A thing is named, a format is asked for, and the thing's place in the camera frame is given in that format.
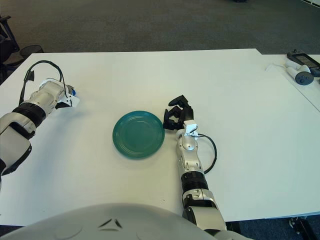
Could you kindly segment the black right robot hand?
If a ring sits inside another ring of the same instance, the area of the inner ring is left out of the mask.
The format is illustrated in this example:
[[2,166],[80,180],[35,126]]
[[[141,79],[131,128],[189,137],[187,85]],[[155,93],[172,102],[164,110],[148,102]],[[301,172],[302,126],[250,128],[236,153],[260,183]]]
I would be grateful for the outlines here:
[[184,95],[174,98],[168,105],[172,108],[164,111],[162,124],[164,129],[181,130],[184,128],[185,121],[194,120],[194,111]]

